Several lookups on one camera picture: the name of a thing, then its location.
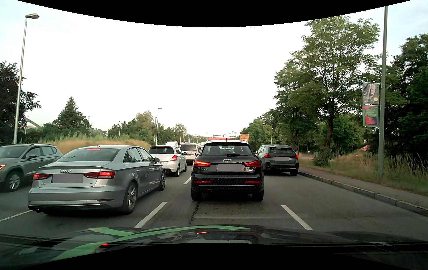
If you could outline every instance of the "license plate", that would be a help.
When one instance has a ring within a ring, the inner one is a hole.
[[[53,184],[82,184],[84,177],[80,174],[54,174],[52,175],[51,183]]]
[[[282,157],[281,157],[281,156],[278,156],[278,157],[275,157],[275,158],[274,158],[274,161],[275,161],[275,162],[277,162],[277,161],[278,161],[278,162],[281,162],[281,161],[282,161],[282,162],[288,162],[288,161],[289,161],[289,157],[288,157],[288,156],[282,156]]]
[[[218,164],[216,170],[220,172],[242,172],[242,164]]]

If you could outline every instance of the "tire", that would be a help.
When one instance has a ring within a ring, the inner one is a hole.
[[[193,201],[200,201],[200,199],[202,199],[202,193],[197,192],[191,188],[190,189],[190,197]]]
[[[159,183],[159,191],[163,191],[165,189],[165,171],[162,171],[161,174],[161,182]]]
[[[264,190],[261,192],[253,193],[253,201],[262,202],[264,200]]]
[[[181,175],[181,164],[180,163],[177,166],[177,170],[174,173],[174,177],[179,177],[179,175]]]
[[[120,213],[128,215],[134,211],[138,197],[137,194],[138,191],[136,184],[134,182],[130,182],[129,186],[127,186],[126,194],[124,195],[124,203],[119,209]]]
[[[14,192],[17,191],[22,184],[22,177],[20,172],[14,171],[7,175],[2,191],[4,192]]]

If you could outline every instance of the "taillight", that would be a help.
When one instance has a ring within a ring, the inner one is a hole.
[[[253,162],[249,162],[249,163],[244,163],[244,166],[246,167],[261,167],[261,162],[259,160],[257,161],[253,161]]]
[[[195,160],[194,161],[194,167],[209,167],[209,166],[211,166],[211,163],[209,163],[209,162],[202,162],[202,161],[197,161],[197,160]]]
[[[87,178],[92,178],[92,179],[113,179],[115,176],[115,171],[111,170],[111,171],[98,171],[98,172],[89,172],[89,173],[85,173],[83,174],[85,177]]]
[[[32,177],[32,180],[44,180],[49,178],[50,174],[42,174],[42,173],[35,173],[34,177]]]

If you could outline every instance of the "dark gray suv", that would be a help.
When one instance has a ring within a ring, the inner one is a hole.
[[[261,160],[264,171],[289,172],[298,175],[299,161],[295,151],[289,145],[266,144],[259,147],[256,155]]]
[[[56,161],[61,151],[51,144],[12,144],[0,147],[0,189],[18,190],[22,181],[32,180],[36,170]]]

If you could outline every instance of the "curb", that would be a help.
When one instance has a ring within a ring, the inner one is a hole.
[[[334,181],[334,180],[325,179],[325,178],[322,178],[319,176],[307,174],[305,172],[302,173],[299,171],[298,174],[305,176],[305,177],[312,178],[312,179],[320,181],[320,182],[324,182],[326,184],[330,184],[333,186],[340,187],[342,189],[349,190],[349,191],[354,192],[354,193],[364,195],[364,196],[372,198],[374,200],[378,200],[378,201],[382,201],[382,202],[385,202],[385,203],[390,204],[390,205],[394,205],[396,207],[399,207],[399,208],[402,208],[402,209],[423,215],[425,217],[428,217],[428,209],[425,207],[419,206],[419,205],[414,205],[414,204],[411,204],[411,203],[408,203],[405,201],[401,201],[401,200],[397,200],[397,199],[394,199],[394,198],[391,198],[391,197],[388,197],[388,196],[385,196],[385,195],[382,195],[379,193],[375,193],[375,192],[372,192],[372,191],[369,191],[366,189],[362,189],[362,188],[355,187],[352,185],[340,183],[340,182]]]

